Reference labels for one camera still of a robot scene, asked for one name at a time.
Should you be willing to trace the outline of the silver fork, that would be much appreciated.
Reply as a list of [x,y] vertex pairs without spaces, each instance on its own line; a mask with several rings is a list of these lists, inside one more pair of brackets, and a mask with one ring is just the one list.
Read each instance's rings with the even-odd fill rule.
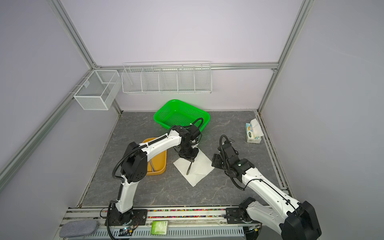
[[150,166],[151,166],[152,173],[154,173],[156,170],[154,168],[152,160],[150,160],[149,163],[150,163]]

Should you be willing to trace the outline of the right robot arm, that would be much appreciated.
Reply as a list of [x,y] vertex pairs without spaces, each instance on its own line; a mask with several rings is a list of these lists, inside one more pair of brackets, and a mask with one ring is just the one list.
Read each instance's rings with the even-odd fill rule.
[[245,200],[241,209],[250,220],[269,227],[284,240],[317,240],[322,235],[315,208],[284,193],[249,160],[240,159],[226,135],[220,136],[218,151],[212,166],[224,170],[238,189],[249,188],[268,204],[264,206],[252,198]]

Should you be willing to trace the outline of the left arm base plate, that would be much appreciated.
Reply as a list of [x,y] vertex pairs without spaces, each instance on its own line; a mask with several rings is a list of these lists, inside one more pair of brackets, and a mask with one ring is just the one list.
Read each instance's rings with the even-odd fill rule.
[[147,209],[132,209],[123,214],[113,209],[107,214],[107,220],[109,226],[144,226],[147,215]]

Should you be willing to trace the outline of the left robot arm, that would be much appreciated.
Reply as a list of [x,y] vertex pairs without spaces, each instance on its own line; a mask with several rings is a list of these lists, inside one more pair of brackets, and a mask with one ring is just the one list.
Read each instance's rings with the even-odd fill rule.
[[179,157],[193,163],[198,156],[200,128],[203,118],[196,119],[188,126],[174,125],[167,133],[146,143],[132,142],[122,159],[115,165],[112,177],[120,181],[118,197],[110,201],[106,216],[106,226],[129,225],[136,215],[133,201],[138,183],[148,173],[148,162],[158,154],[175,148]]

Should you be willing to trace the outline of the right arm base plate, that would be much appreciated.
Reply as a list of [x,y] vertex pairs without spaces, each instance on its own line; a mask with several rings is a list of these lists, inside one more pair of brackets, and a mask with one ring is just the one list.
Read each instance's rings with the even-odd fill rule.
[[228,224],[251,224],[254,222],[247,212],[239,207],[226,208],[224,218],[227,220]]

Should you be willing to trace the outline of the white paper napkin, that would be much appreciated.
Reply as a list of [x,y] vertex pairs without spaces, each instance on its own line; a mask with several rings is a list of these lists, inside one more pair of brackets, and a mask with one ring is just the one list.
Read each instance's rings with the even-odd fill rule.
[[212,161],[203,153],[202,150],[199,150],[199,153],[192,164],[191,171],[187,176],[186,172],[190,163],[191,162],[185,159],[179,158],[174,162],[174,165],[192,187],[195,187],[214,169],[214,167],[212,167]]

